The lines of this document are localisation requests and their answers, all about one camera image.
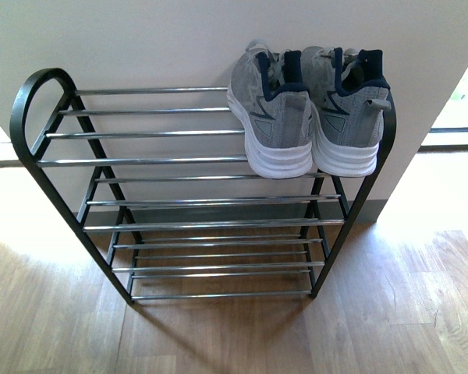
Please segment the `sunlight on floor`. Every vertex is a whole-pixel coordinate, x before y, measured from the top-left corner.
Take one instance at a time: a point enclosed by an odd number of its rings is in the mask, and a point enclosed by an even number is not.
[[[420,236],[468,227],[468,152],[417,154],[378,223]]]
[[[39,261],[91,261],[24,168],[0,169],[0,241],[14,252]]]

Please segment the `sneaker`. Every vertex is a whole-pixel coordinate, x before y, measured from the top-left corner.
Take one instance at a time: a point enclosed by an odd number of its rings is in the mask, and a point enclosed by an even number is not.
[[[301,51],[272,54],[248,45],[232,71],[227,100],[245,130],[248,163],[265,178],[295,178],[312,168],[313,119]]]
[[[382,114],[391,107],[382,55],[321,47],[302,52],[303,81],[318,112],[312,156],[322,171],[361,177],[376,168]]]

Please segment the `metal shoe rack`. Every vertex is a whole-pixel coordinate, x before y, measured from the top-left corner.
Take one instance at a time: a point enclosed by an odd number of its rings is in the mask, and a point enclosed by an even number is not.
[[[28,111],[39,88],[51,80],[61,86],[63,95],[39,135],[35,136],[36,141],[29,146],[25,129]],[[237,183],[236,181],[264,180],[265,183],[271,183],[274,187],[270,190],[277,191],[277,187],[284,181],[267,180],[253,173],[170,176],[160,175],[160,171],[151,171],[149,175],[142,175],[141,170],[148,170],[148,168],[153,170],[152,168],[157,165],[161,165],[161,167],[158,166],[159,168],[173,168],[174,165],[189,167],[190,165],[191,169],[198,164],[222,166],[227,163],[245,163],[246,156],[244,154],[211,156],[211,152],[205,150],[205,155],[201,157],[188,155],[156,157],[156,154],[150,150],[149,154],[152,157],[114,158],[108,156],[109,153],[103,147],[104,141],[135,139],[142,143],[144,138],[170,140],[175,137],[180,137],[180,139],[186,137],[193,142],[198,137],[217,139],[219,136],[242,136],[243,130],[187,129],[163,132],[149,128],[145,132],[96,132],[95,117],[100,121],[108,116],[118,116],[118,118],[146,116],[152,123],[157,116],[181,114],[180,118],[184,118],[186,116],[183,114],[229,112],[229,108],[91,110],[86,109],[81,99],[81,97],[94,95],[120,97],[119,95],[141,94],[159,95],[160,98],[166,98],[169,97],[166,95],[173,93],[189,95],[189,93],[210,91],[218,91],[219,95],[225,95],[226,88],[78,90],[65,71],[44,69],[34,73],[19,90],[10,122],[12,143],[20,161],[128,304],[132,305],[135,301],[167,298],[250,295],[309,295],[315,298],[392,148],[396,127],[392,98],[389,98],[392,110],[384,114],[385,129],[378,152],[376,171],[363,179],[359,192],[353,198],[352,206],[349,206],[340,178],[319,171],[297,178],[300,180],[307,178],[307,181],[311,178],[307,183],[311,186],[311,191],[305,196],[249,196],[221,199],[203,196],[199,199],[152,199],[155,196],[155,186],[164,183],[177,186],[186,182],[191,184],[191,189],[201,192],[201,183],[212,186],[219,182],[232,185],[232,183]],[[63,119],[68,117],[76,117],[81,132],[59,132]],[[75,139],[87,142],[94,157],[90,159],[47,158],[46,154],[49,155],[47,151],[56,148],[61,139],[65,140],[63,145]],[[60,189],[55,187],[53,182],[55,178],[48,177],[48,170],[55,168],[63,168],[63,171],[66,168],[84,170],[89,168],[92,171],[90,180],[84,181],[83,185],[88,188],[77,213],[72,212],[68,203],[62,198]],[[125,168],[127,171],[130,169],[139,174],[132,177],[128,177],[127,173],[119,175],[119,171]],[[326,178],[331,179],[335,193],[321,194]],[[134,183],[146,186],[148,192],[146,199],[132,199],[132,196],[125,196],[123,192],[127,191],[126,187]],[[95,199],[96,191],[101,186],[105,186],[106,189],[109,187],[114,199]],[[327,219],[321,215],[323,202],[329,201],[335,201],[336,206],[339,205],[339,210],[342,212],[339,219]],[[269,219],[244,217],[230,221],[219,220],[216,215],[196,214],[193,215],[195,217],[193,220],[188,221],[183,219],[156,221],[156,217],[160,217],[160,210],[164,208],[173,209],[175,212],[191,209],[201,212],[202,208],[219,209],[222,212],[235,207],[241,207],[242,210],[246,210],[247,207],[261,207],[263,211],[269,206],[292,205],[302,206],[301,212],[304,213],[300,217]],[[96,206],[112,207],[117,211],[117,217],[114,221],[104,224],[89,223],[87,218]],[[151,212],[154,219],[141,221],[139,217],[142,214],[139,214],[142,210]],[[184,216],[178,213],[175,217]],[[334,231],[335,240],[332,243],[328,240],[329,235],[326,234],[329,226],[337,227]],[[95,234],[111,236],[106,249],[99,249],[96,246]],[[132,240],[126,242],[122,240],[123,237]],[[227,280],[235,282],[235,287],[225,288],[223,283],[228,283]],[[195,284],[199,282],[199,286],[188,287],[194,282]],[[220,291],[213,287],[218,285],[220,285],[218,288]]]

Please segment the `chrome bar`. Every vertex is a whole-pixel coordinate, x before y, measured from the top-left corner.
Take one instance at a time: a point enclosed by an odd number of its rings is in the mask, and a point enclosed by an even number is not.
[[[147,109],[142,111],[59,111],[59,114],[74,117],[87,117],[90,115],[178,115],[182,113],[218,113],[231,111],[229,107],[217,108],[177,108],[177,109]]]
[[[85,226],[85,232],[111,231],[168,231],[201,228],[290,228],[298,226],[343,224],[344,220],[319,220],[317,218],[292,218],[288,220],[247,220],[212,222],[165,222],[157,224],[119,224],[116,226]]]
[[[309,267],[324,266],[324,261],[312,263],[246,263],[236,265],[203,265],[203,266],[146,266],[146,267],[116,267],[113,273],[133,273],[146,271],[195,271],[195,270],[222,270],[222,269],[253,269],[258,267]]]
[[[269,291],[269,292],[238,292],[232,294],[197,294],[197,295],[150,295],[132,296],[132,300],[169,300],[179,298],[235,298],[246,296],[283,296],[283,295],[310,295],[310,291]]]
[[[320,243],[321,238],[315,239],[287,239],[287,240],[241,240],[234,242],[208,242],[208,243],[160,243],[160,244],[119,244],[115,249],[170,249],[170,248],[194,248],[194,247],[234,247],[239,245],[296,245]]]
[[[202,278],[202,277],[238,277],[258,275],[296,275],[308,274],[310,270],[276,270],[276,271],[243,271],[238,273],[196,273],[196,274],[158,274],[133,275],[133,279],[168,279],[168,278]]]
[[[326,173],[307,173],[300,178],[327,178]],[[200,181],[224,181],[224,180],[244,180],[244,179],[266,179],[260,175],[200,175],[191,177],[159,177],[159,178],[100,178],[98,183],[136,183],[136,182],[200,182]]]
[[[174,87],[174,88],[122,88],[107,90],[76,90],[78,96],[134,95],[134,94],[187,94],[192,92],[223,92],[227,87]]]
[[[340,195],[309,195],[309,196],[267,196],[267,197],[239,197],[231,199],[185,199],[185,200],[104,200],[87,201],[91,206],[134,206],[146,208],[169,208],[181,206],[237,206],[251,204],[290,204],[309,203],[314,200],[338,199]]]
[[[128,138],[165,138],[173,136],[213,136],[213,135],[242,135],[244,130],[189,130],[164,132],[75,132],[75,133],[49,133],[48,139],[128,139]]]
[[[137,256],[136,259],[221,259],[227,257],[262,257],[262,256],[291,256],[304,255],[305,251],[299,252],[250,252],[250,253],[215,253],[214,255],[170,255],[170,256]]]
[[[117,165],[163,165],[163,164],[206,164],[211,162],[244,162],[246,156],[227,157],[182,157],[182,158],[105,158],[97,160],[40,160],[40,168],[71,166],[117,166]]]
[[[273,234],[273,235],[230,235],[230,236],[193,236],[188,238],[148,238],[144,239],[144,243],[154,242],[184,242],[184,241],[196,241],[196,240],[229,240],[229,239],[256,239],[256,238],[298,238],[299,234]]]

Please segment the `shoe heel tab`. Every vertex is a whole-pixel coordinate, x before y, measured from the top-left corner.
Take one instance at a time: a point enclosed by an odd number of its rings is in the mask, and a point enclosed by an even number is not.
[[[286,83],[303,83],[301,56],[301,51],[288,51],[284,54],[282,73]]]
[[[376,80],[383,77],[383,51],[375,49],[373,51],[359,52],[357,58],[362,62],[361,66],[364,71],[364,79]]]

